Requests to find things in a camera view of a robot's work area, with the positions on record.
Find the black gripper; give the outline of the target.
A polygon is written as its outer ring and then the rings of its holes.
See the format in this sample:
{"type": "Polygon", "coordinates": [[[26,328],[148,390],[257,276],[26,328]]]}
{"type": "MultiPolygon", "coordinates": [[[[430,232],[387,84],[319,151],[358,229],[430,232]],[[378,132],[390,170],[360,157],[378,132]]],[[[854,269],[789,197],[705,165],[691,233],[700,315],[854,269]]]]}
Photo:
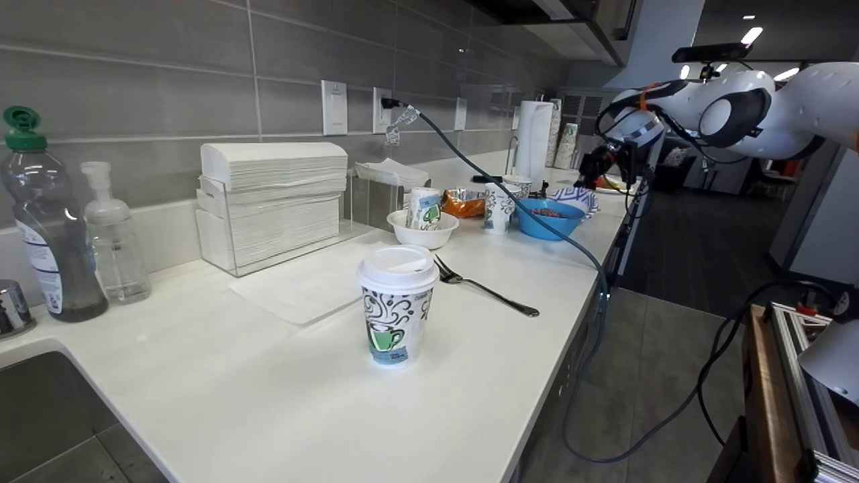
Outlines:
{"type": "Polygon", "coordinates": [[[611,166],[621,170],[621,181],[630,181],[630,149],[627,145],[598,145],[580,162],[580,187],[595,187],[595,181],[605,178],[611,166]]]}

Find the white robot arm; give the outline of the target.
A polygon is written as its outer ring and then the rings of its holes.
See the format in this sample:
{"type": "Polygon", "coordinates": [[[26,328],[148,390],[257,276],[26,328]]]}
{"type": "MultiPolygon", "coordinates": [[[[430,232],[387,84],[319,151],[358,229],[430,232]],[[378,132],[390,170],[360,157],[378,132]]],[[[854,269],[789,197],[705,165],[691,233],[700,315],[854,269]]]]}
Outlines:
{"type": "Polygon", "coordinates": [[[580,185],[627,165],[674,132],[693,149],[786,162],[817,139],[859,142],[859,61],[821,61],[776,84],[766,71],[732,71],[715,82],[662,82],[621,91],[595,120],[602,145],[582,157],[580,185]]]}

